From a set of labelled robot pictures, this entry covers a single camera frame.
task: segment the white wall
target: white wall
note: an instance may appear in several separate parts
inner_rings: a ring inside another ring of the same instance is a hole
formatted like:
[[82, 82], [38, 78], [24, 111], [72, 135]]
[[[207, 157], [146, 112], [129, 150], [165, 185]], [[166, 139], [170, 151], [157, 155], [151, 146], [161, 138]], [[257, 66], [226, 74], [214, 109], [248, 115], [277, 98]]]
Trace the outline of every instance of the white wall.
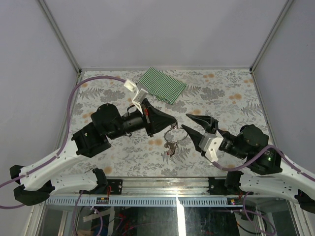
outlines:
[[[297, 0], [255, 72], [279, 147], [315, 173], [315, 1]], [[315, 215], [310, 214], [315, 225]]]
[[250, 67], [286, 0], [46, 0], [82, 68]]
[[[0, 181], [53, 151], [76, 73], [35, 0], [0, 1]], [[16, 183], [0, 190], [12, 206]], [[30, 207], [0, 210], [0, 235], [20, 236]]]

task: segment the floral tablecloth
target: floral tablecloth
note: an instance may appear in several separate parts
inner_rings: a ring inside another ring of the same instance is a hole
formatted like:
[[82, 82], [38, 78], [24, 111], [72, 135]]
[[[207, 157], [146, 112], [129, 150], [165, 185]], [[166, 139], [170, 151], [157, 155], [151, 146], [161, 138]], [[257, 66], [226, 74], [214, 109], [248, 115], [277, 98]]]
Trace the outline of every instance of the floral tablecloth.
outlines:
[[[203, 133], [202, 127], [185, 116], [209, 115], [219, 120], [219, 128], [232, 134], [239, 133], [245, 124], [255, 124], [268, 134], [267, 124], [248, 70], [166, 70], [168, 74], [187, 83], [187, 88], [173, 105], [155, 100], [148, 95], [150, 103]], [[137, 82], [144, 71], [85, 71], [83, 79], [110, 75]], [[74, 133], [91, 122], [90, 115], [103, 103], [113, 103], [121, 115], [131, 105], [131, 94], [123, 84], [113, 80], [95, 80], [83, 84], [73, 111], [70, 132]], [[164, 148], [165, 132], [153, 138], [144, 130], [134, 132], [132, 137], [109, 140], [112, 147], [105, 152], [67, 169], [66, 174], [82, 173], [90, 168], [102, 168], [107, 176], [115, 177], [217, 177], [226, 172], [211, 166], [194, 150], [189, 137], [180, 142], [175, 155], [169, 157]], [[219, 152], [219, 163], [235, 167], [243, 161]]]

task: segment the purple cable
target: purple cable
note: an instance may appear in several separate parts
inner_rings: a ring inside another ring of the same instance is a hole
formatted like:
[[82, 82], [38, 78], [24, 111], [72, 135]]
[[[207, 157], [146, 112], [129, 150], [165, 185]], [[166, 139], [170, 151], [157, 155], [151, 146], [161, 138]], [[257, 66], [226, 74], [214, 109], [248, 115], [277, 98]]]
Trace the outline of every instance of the purple cable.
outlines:
[[81, 191], [78, 199], [75, 201], [73, 212], [72, 212], [72, 217], [71, 217], [72, 231], [73, 231], [73, 234], [75, 236], [78, 236], [78, 235], [77, 235], [77, 232], [75, 231], [74, 218], [75, 218], [75, 214], [76, 214], [76, 211], [77, 211], [78, 203], [79, 203], [79, 200], [80, 200], [82, 194], [83, 194], [83, 191]]
[[103, 229], [103, 218], [102, 218], [102, 215], [99, 213], [98, 210], [96, 210], [94, 207], [92, 209], [95, 210], [95, 212], [99, 215], [99, 218], [100, 218], [100, 229], [98, 231], [98, 234], [96, 235], [96, 236], [100, 236], [100, 234], [102, 233], [102, 229]]
[[[254, 212], [254, 211], [251, 211], [251, 210], [246, 210], [246, 208], [245, 208], [245, 200], [246, 200], [246, 197], [247, 197], [247, 195], [248, 195], [249, 193], [250, 193], [250, 192], [247, 192], [247, 193], [245, 194], [245, 196], [244, 196], [244, 201], [243, 201], [243, 209], [244, 209], [245, 216], [246, 216], [247, 219], [250, 221], [250, 223], [255, 227], [255, 229], [257, 229], [259, 232], [262, 232], [263, 234], [270, 235], [270, 236], [275, 235], [275, 234], [277, 233], [276, 228], [275, 228], [275, 226], [268, 220], [267, 217], [265, 217], [265, 216], [263, 216], [262, 214], [259, 214], [259, 213], [257, 213], [257, 212]], [[268, 223], [271, 225], [271, 227], [272, 227], [272, 229], [273, 229], [273, 232], [272, 232], [272, 233], [268, 233], [268, 232], [265, 232], [265, 231], [261, 230], [261, 229], [250, 219], [250, 217], [248, 216], [248, 213], [255, 214], [255, 215], [261, 217], [262, 219], [264, 219], [266, 222], [268, 222]]]
[[[68, 103], [67, 103], [67, 113], [66, 113], [66, 130], [65, 130], [65, 136], [63, 138], [63, 142], [62, 142], [62, 145], [60, 147], [60, 149], [58, 150], [58, 152], [56, 153], [55, 156], [53, 156], [51, 159], [49, 159], [48, 161], [44, 162], [43, 164], [37, 166], [36, 168], [26, 172], [26, 175], [30, 175], [32, 173], [34, 173], [35, 171], [43, 168], [44, 166], [47, 166], [49, 163], [53, 162], [57, 156], [60, 155], [60, 153], [63, 151], [64, 147], [65, 147], [65, 144], [68, 140], [68, 136], [69, 136], [69, 130], [70, 130], [70, 118], [71, 118], [71, 114], [70, 114], [70, 109], [71, 109], [71, 103], [72, 103], [72, 100], [73, 100], [73, 97], [74, 97], [74, 93], [76, 92], [76, 90], [84, 83], [88, 82], [88, 81], [91, 81], [91, 80], [98, 80], [98, 79], [111, 79], [111, 80], [117, 80], [117, 81], [120, 81], [120, 82], [125, 82], [126, 80], [124, 79], [121, 79], [121, 78], [118, 78], [118, 77], [113, 77], [113, 76], [95, 76], [95, 77], [91, 77], [91, 78], [88, 78], [88, 79], [85, 79], [81, 82], [79, 82], [71, 91], [70, 93], [70, 96], [69, 96], [69, 99], [68, 99]], [[7, 182], [4, 182], [2, 184], [0, 184], [0, 188], [12, 183], [12, 182], [15, 182], [19, 179], [22, 179], [24, 178], [25, 175], [21, 175], [21, 176], [18, 176], [14, 179], [11, 179]], [[21, 205], [17, 205], [17, 206], [0, 206], [0, 209], [16, 209], [16, 208], [20, 208], [20, 207], [23, 207], [24, 204], [21, 204]]]
[[294, 170], [296, 170], [298, 173], [300, 173], [301, 175], [305, 176], [306, 178], [312, 180], [315, 182], [315, 178], [313, 178], [312, 176], [309, 176], [307, 173], [303, 173], [301, 172], [301, 170], [299, 168], [297, 168], [295, 165], [293, 165], [285, 156], [284, 154], [280, 151], [280, 149], [278, 149], [276, 146], [274, 145], [267, 145], [266, 147], [264, 147], [256, 156], [254, 156], [251, 160], [245, 162], [243, 165], [240, 165], [238, 167], [235, 167], [235, 168], [225, 168], [223, 166], [221, 166], [219, 163], [217, 162], [212, 162], [212, 164], [217, 167], [218, 169], [220, 170], [223, 170], [223, 171], [238, 171], [244, 167], [247, 167], [249, 166], [250, 164], [252, 164], [253, 162], [255, 162], [258, 158], [260, 158], [264, 153], [265, 151], [267, 151], [268, 149], [274, 149], [280, 156], [281, 158]]
[[119, 228], [119, 226], [122, 224], [123, 221], [124, 221], [124, 218], [122, 218], [122, 219], [120, 220], [120, 223], [119, 223], [119, 225], [116, 227], [115, 231], [117, 231], [117, 229]]
[[[15, 181], [17, 181], [17, 180], [19, 180], [19, 179], [21, 179], [23, 177], [25, 177], [25, 175], [21, 175], [19, 177], [11, 179], [11, 180], [9, 180], [7, 182], [4, 182], [4, 183], [0, 184], [0, 188], [4, 187], [4, 186], [6, 186], [6, 185], [8, 185], [8, 184], [10, 184], [12, 182], [15, 182]], [[0, 206], [0, 209], [10, 210], [10, 209], [20, 208], [20, 207], [23, 207], [23, 206], [24, 206], [24, 204], [17, 205], [17, 206]]]

